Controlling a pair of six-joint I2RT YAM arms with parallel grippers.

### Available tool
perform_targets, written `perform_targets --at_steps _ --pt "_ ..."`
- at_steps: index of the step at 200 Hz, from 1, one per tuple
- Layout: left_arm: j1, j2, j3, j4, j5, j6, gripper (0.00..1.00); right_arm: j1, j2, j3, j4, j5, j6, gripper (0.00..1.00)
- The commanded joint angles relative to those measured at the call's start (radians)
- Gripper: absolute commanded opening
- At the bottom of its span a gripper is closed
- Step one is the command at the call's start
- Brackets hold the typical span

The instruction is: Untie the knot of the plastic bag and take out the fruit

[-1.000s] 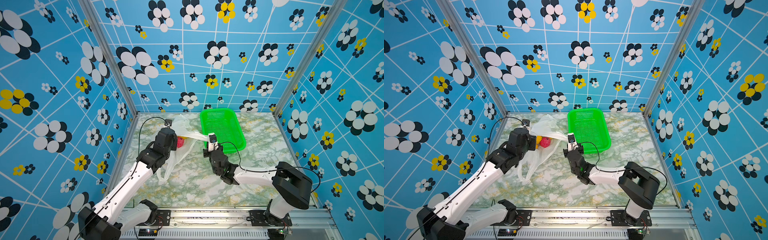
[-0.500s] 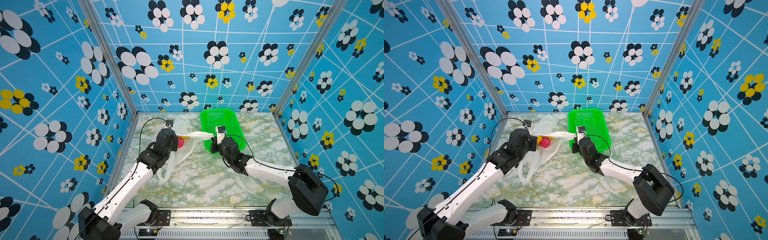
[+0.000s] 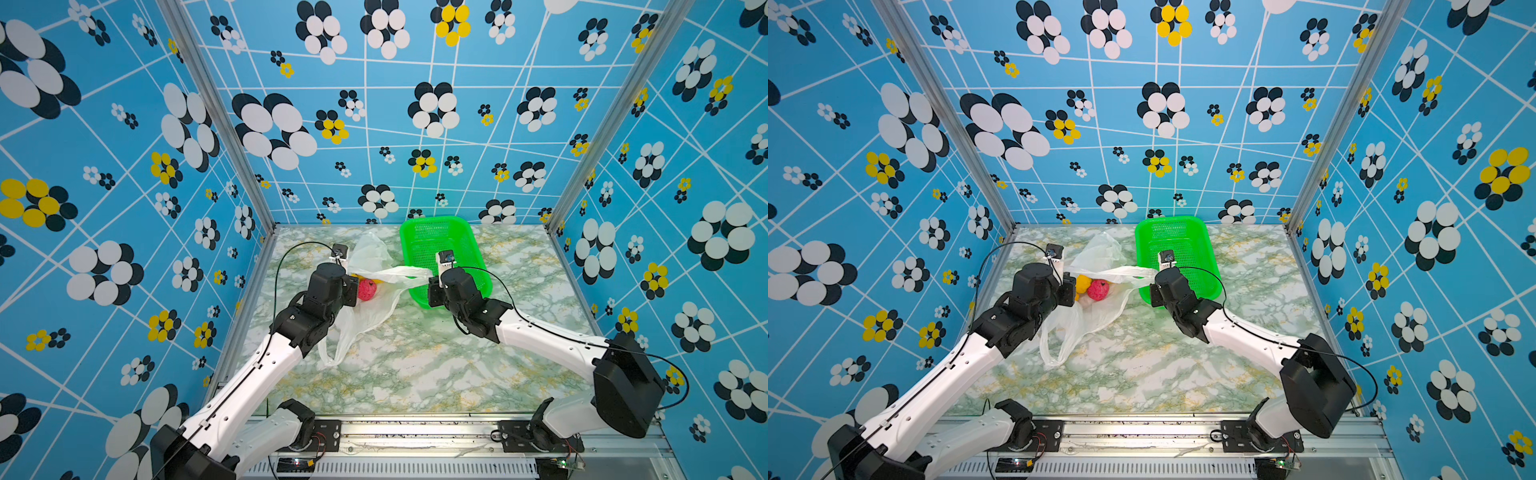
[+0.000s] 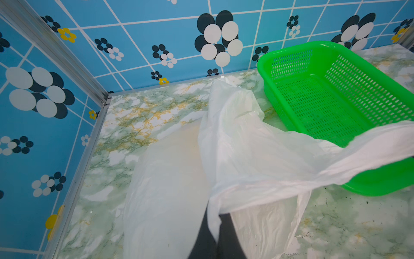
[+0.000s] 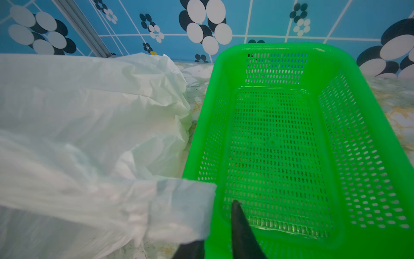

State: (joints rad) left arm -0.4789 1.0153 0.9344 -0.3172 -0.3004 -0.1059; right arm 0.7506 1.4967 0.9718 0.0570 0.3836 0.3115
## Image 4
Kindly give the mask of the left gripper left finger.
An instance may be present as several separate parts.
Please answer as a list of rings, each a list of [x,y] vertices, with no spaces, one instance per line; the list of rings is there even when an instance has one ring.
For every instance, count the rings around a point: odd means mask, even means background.
[[[207,211],[203,216],[196,242],[188,259],[216,259],[217,243],[210,233],[207,221]]]

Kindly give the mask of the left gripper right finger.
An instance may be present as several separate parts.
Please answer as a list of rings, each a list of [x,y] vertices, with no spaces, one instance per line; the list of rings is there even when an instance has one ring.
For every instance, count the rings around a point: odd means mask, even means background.
[[[218,259],[246,259],[239,243],[237,233],[230,214],[220,215],[222,221],[217,243]]]

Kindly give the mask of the white plastic bag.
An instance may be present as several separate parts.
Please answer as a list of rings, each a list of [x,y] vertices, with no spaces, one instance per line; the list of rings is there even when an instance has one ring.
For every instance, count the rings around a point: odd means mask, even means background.
[[[205,211],[216,243],[230,214],[247,258],[280,258],[314,189],[287,196],[273,183],[309,164],[263,118],[252,91],[221,77],[202,119],[146,148],[126,196],[125,259],[187,259]]]

